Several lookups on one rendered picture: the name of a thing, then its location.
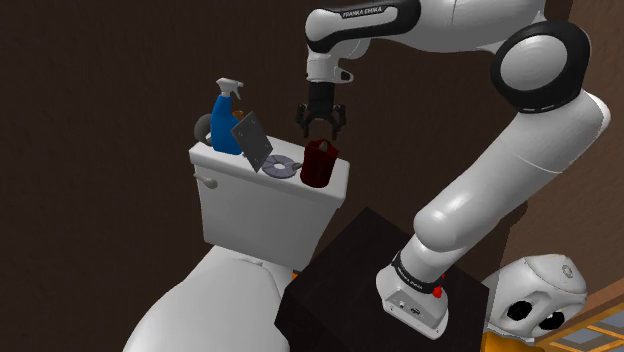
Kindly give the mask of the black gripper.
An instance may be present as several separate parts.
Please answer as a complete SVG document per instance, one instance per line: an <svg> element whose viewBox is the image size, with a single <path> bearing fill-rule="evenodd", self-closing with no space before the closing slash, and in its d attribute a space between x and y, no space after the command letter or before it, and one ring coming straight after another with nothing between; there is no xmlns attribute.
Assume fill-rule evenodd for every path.
<svg viewBox="0 0 624 352"><path fill-rule="evenodd" d="M302 129L303 137L309 137L308 118L329 119L332 125L332 140L336 141L341 128L346 125L346 107L334 105L336 85L332 82L309 82L307 103L297 106L295 121Z"/></svg>

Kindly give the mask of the dark red cup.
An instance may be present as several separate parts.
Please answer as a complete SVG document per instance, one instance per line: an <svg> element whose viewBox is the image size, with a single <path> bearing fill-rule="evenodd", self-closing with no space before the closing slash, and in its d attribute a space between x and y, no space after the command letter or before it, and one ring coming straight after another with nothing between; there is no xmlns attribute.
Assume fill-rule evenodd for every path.
<svg viewBox="0 0 624 352"><path fill-rule="evenodd" d="M330 182L339 150L328 140L310 141L304 150L301 181L313 188L323 188Z"/></svg>

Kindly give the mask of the grey disc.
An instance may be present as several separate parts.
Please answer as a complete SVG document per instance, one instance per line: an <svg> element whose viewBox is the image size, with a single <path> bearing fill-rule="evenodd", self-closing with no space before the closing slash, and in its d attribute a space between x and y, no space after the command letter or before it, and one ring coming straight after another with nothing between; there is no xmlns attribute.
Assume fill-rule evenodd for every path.
<svg viewBox="0 0 624 352"><path fill-rule="evenodd" d="M272 154L264 161L262 171L272 178L289 179L294 177L301 167L300 162L295 162L287 156Z"/></svg>

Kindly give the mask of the grey square plate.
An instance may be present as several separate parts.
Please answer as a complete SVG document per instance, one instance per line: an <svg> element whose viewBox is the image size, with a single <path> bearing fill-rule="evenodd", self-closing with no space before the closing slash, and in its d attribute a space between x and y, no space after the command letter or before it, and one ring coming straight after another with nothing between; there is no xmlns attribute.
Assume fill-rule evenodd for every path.
<svg viewBox="0 0 624 352"><path fill-rule="evenodd" d="M248 113L231 129L245 158L258 172L273 151L273 147L254 112Z"/></svg>

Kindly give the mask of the blue spray bottle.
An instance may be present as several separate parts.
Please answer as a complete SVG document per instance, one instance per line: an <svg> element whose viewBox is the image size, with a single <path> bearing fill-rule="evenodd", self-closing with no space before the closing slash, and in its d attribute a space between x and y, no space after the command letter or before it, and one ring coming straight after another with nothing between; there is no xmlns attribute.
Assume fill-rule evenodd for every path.
<svg viewBox="0 0 624 352"><path fill-rule="evenodd" d="M232 135L231 130L238 124L238 119L232 114L232 96L234 93L240 98L238 88L243 87L242 82L220 78L216 81L220 94L213 106L211 114L211 140L213 149L217 152L239 155L242 150Z"/></svg>

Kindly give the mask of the white toilet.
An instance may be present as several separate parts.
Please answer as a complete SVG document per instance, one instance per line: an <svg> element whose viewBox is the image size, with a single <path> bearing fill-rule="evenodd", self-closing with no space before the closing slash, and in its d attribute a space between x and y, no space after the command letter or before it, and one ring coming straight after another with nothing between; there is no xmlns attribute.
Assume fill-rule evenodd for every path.
<svg viewBox="0 0 624 352"><path fill-rule="evenodd" d="M328 185L312 188L203 143L189 157L212 247L148 310L122 352L291 352L277 311L346 198L348 162L337 160Z"/></svg>

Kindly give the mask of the grey round object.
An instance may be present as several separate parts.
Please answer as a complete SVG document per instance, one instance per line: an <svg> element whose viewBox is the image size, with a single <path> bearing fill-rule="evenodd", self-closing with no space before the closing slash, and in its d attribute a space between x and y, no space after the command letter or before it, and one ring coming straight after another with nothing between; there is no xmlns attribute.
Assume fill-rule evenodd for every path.
<svg viewBox="0 0 624 352"><path fill-rule="evenodd" d="M212 146L210 137L211 132L211 115L205 114L201 116L194 126L194 138L197 142L203 143L209 147Z"/></svg>

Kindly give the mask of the dark robot stand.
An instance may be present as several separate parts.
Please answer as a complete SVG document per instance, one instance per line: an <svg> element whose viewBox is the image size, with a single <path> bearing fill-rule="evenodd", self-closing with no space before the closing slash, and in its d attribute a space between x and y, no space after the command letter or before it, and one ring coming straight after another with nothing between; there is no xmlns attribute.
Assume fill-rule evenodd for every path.
<svg viewBox="0 0 624 352"><path fill-rule="evenodd" d="M290 352L480 352L488 289L451 267L445 332L430 340L387 314L375 278L409 237L369 208L286 287L275 320Z"/></svg>

